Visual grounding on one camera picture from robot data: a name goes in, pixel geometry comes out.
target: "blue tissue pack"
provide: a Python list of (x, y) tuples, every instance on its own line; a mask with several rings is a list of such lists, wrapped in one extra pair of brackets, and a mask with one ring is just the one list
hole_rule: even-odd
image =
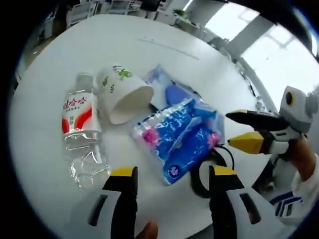
[(138, 123), (132, 137), (162, 162), (163, 178), (170, 185), (224, 143), (224, 116), (202, 101), (185, 99)]

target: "bottle label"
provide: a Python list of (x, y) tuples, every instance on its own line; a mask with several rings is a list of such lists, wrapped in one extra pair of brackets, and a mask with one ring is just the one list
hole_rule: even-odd
[(101, 132), (97, 119), (97, 97), (92, 93), (69, 95), (63, 106), (62, 132), (67, 134), (82, 130)]

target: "white table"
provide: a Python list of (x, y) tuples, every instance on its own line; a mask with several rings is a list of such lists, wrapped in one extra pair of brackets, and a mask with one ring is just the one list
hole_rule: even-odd
[[(174, 27), (133, 16), (96, 15), (52, 41), (28, 68), (12, 100), (9, 139), (13, 162), (24, 192), (42, 220), (63, 233), (72, 207), (85, 195), (69, 177), (64, 160), (61, 112), (65, 93), (75, 76), (97, 72), (119, 62), (144, 76), (161, 63), (169, 73), (191, 85), (204, 100), (225, 114), (254, 109), (247, 83), (218, 51)], [(113, 168), (139, 168), (136, 232), (153, 218), (159, 238), (185, 238), (211, 224), (208, 199), (194, 195), (189, 175), (172, 186), (154, 176), (149, 158), (128, 136), (133, 123), (110, 126), (103, 135)], [(226, 138), (252, 130), (225, 121)], [(268, 161), (230, 149), (235, 170), (251, 186)], [(227, 153), (221, 151), (231, 165)]]

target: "white paper cup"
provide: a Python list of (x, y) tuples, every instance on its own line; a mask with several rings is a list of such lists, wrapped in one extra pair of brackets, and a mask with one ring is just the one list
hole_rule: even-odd
[(100, 106), (112, 124), (126, 123), (152, 100), (154, 90), (121, 65), (103, 68), (96, 76)]

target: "blue logo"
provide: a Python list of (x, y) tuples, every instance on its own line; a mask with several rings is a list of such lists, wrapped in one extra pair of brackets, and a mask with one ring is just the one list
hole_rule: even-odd
[(177, 165), (172, 166), (168, 171), (168, 174), (171, 178), (177, 178), (179, 173), (180, 173), (180, 167)]

